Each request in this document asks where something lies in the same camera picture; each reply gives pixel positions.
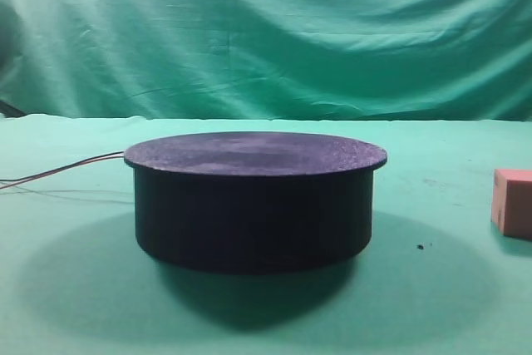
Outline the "pink cube-shaped block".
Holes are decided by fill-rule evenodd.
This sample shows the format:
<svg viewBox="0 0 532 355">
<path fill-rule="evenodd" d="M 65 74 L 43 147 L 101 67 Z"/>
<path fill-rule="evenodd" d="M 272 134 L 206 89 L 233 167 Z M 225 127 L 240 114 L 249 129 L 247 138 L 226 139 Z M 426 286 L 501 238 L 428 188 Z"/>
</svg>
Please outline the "pink cube-shaped block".
<svg viewBox="0 0 532 355">
<path fill-rule="evenodd" d="M 531 170 L 495 169 L 491 220 L 504 236 L 531 241 Z"/>
</svg>

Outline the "black round turntable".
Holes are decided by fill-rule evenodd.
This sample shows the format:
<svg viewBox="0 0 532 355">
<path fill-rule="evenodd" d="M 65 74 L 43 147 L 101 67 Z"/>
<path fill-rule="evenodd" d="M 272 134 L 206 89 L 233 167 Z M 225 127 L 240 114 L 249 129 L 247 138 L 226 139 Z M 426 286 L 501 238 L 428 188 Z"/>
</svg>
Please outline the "black round turntable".
<svg viewBox="0 0 532 355">
<path fill-rule="evenodd" d="M 217 274 L 283 274 L 360 254 L 372 237 L 378 145 L 342 136 L 222 131 L 126 149 L 135 238 L 151 257 Z"/>
</svg>

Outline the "green backdrop cloth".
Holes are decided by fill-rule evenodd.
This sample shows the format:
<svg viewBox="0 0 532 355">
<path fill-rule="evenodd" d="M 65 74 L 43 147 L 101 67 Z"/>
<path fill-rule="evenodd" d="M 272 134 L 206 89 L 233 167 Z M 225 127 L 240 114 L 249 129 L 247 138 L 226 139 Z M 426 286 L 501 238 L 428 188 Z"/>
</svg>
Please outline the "green backdrop cloth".
<svg viewBox="0 0 532 355">
<path fill-rule="evenodd" d="M 66 117 L 531 117 L 531 0 L 1 0 L 1 101 Z"/>
</svg>

